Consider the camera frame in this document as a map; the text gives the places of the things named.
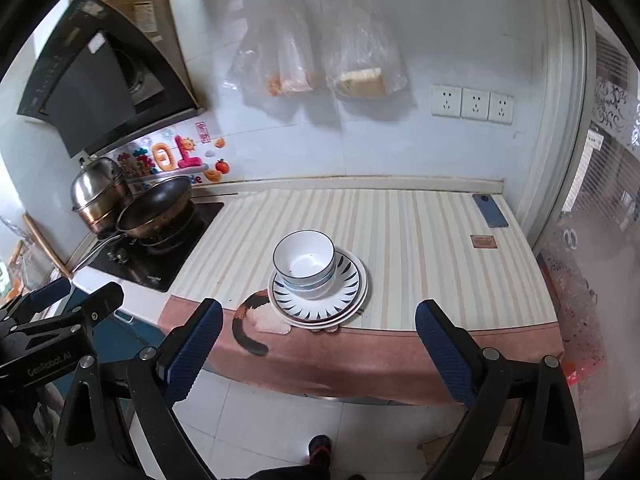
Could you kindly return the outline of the white bowl dark rim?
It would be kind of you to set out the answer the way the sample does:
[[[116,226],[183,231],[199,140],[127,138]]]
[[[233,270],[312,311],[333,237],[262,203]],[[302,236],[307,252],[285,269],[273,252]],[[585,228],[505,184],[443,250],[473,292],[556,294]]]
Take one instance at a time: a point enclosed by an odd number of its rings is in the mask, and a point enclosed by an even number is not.
[[[298,230],[283,237],[273,249],[274,268],[285,272],[298,258],[314,258],[321,262],[335,260],[335,246],[326,234],[315,230]]]

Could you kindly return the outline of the stainless steel pot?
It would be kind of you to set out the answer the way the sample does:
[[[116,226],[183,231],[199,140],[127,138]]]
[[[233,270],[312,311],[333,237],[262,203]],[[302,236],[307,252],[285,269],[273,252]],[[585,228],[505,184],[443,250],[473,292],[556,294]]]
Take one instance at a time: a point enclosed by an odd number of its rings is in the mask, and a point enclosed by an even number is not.
[[[101,235],[116,229],[122,211],[132,202],[124,172],[114,160],[100,157],[81,164],[70,188],[73,211],[90,232]]]

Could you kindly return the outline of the dark frying pan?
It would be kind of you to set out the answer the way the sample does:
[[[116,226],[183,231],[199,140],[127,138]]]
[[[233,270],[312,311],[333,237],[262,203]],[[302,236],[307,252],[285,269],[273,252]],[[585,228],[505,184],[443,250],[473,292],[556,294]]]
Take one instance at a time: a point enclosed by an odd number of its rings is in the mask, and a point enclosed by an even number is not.
[[[192,198],[192,184],[187,176],[171,177],[138,195],[119,215],[114,234],[99,240],[84,258],[70,270],[75,275],[108,244],[130,237],[146,240],[163,234],[186,209]]]

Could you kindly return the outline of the blue smartphone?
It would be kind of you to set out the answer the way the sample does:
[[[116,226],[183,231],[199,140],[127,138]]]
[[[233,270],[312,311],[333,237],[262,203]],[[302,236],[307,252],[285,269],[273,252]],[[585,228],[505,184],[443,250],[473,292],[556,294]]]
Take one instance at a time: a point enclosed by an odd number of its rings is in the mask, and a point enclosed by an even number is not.
[[[504,229],[509,226],[508,220],[489,194],[473,194],[475,205],[491,229]]]

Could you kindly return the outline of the colourful wall stickers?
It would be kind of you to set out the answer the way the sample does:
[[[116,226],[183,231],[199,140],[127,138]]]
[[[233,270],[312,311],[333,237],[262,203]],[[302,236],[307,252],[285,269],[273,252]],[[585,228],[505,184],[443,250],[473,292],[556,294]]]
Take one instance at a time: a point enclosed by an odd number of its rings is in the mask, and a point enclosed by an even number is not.
[[[231,174],[227,139],[203,119],[145,134],[107,157],[136,192],[171,177],[186,176],[197,186],[221,183]]]

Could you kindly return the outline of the black gas stove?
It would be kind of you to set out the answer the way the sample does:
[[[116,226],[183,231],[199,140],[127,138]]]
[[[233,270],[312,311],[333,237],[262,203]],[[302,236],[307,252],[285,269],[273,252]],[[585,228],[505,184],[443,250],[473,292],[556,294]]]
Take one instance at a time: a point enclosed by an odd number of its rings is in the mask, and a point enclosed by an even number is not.
[[[164,240],[123,238],[111,242],[89,263],[90,268],[146,288],[167,292],[186,259],[223,203],[190,203],[178,219],[178,229]]]

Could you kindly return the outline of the plain white bowl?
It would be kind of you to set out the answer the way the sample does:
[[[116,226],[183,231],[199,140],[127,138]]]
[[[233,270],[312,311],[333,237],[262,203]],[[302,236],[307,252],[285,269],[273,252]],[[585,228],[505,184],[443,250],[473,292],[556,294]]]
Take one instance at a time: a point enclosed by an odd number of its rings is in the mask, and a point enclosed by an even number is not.
[[[335,260],[321,262],[319,259],[298,258],[292,262],[292,266],[285,272],[279,270],[283,277],[294,285],[311,285],[325,278],[332,271],[335,272]]]

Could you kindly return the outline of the white bowl blue rim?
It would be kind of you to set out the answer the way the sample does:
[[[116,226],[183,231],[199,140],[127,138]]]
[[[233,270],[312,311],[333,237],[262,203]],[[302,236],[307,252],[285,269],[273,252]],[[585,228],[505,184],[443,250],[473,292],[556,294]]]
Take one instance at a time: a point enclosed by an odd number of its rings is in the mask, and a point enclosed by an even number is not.
[[[335,272],[332,271],[325,278],[311,285],[294,285],[289,283],[281,273],[274,274],[274,284],[287,290],[291,294],[309,300],[319,299],[330,291],[335,280]]]

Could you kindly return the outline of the white wall socket middle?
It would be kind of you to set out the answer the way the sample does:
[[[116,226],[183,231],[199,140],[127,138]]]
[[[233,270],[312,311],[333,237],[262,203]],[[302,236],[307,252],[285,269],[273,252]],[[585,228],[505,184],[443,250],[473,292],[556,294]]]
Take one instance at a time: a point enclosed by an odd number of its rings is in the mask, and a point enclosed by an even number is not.
[[[488,121],[490,93],[486,90],[462,89],[461,114],[464,119]]]

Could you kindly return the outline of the white wall socket left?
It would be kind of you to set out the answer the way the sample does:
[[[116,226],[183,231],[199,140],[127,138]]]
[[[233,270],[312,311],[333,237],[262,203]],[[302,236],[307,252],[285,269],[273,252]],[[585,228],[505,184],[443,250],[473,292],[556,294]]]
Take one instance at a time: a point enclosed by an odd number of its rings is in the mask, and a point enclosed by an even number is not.
[[[437,117],[461,117],[462,89],[434,84],[431,93],[431,114]]]

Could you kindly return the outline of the white wall socket right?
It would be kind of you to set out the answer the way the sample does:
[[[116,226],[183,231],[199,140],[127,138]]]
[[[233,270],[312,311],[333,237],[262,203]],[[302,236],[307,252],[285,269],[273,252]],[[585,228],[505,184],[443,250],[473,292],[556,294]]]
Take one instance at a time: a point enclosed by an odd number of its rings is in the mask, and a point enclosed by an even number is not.
[[[488,120],[495,124],[511,125],[513,122],[515,100],[497,92],[489,93]]]

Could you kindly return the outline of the striped cat print mat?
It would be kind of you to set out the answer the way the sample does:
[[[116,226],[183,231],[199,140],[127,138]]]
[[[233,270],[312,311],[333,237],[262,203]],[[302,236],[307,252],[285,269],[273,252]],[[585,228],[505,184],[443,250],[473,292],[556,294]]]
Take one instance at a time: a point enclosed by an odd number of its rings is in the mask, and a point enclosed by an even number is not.
[[[416,334],[433,299],[454,325],[506,358],[562,356],[558,319],[508,206],[491,229],[466,193],[270,190],[232,198],[179,271],[162,330],[206,298],[226,311],[209,356],[220,374],[287,393],[373,396],[408,404],[448,392]],[[333,290],[300,301],[274,284],[273,249],[298,230],[335,246]]]

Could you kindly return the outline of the white wall socket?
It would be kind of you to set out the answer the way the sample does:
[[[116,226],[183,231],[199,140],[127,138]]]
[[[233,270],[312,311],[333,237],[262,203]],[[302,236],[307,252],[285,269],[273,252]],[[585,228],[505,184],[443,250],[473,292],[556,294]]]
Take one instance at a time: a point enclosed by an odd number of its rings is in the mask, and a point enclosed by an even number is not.
[[[488,120],[495,124],[511,125],[513,122],[515,100],[497,92],[489,93]]]
[[[431,93],[431,114],[437,117],[461,117],[462,89],[434,84]]]
[[[490,93],[486,90],[462,89],[461,114],[464,119],[488,121]]]

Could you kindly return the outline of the plastic bag with bread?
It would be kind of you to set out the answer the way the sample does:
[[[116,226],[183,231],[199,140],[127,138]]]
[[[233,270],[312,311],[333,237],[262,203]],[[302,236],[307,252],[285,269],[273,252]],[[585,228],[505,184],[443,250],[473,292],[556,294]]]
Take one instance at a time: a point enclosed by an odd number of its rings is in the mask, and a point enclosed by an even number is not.
[[[378,100],[408,84],[395,37],[371,0],[328,0],[321,54],[326,84],[344,99]]]

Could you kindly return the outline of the black range hood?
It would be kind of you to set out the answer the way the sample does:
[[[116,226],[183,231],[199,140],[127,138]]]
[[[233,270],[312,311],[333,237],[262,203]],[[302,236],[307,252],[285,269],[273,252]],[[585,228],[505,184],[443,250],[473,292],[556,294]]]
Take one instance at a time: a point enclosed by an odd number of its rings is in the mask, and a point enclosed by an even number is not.
[[[106,153],[200,110],[169,0],[73,0],[17,113],[54,127],[76,156]]]

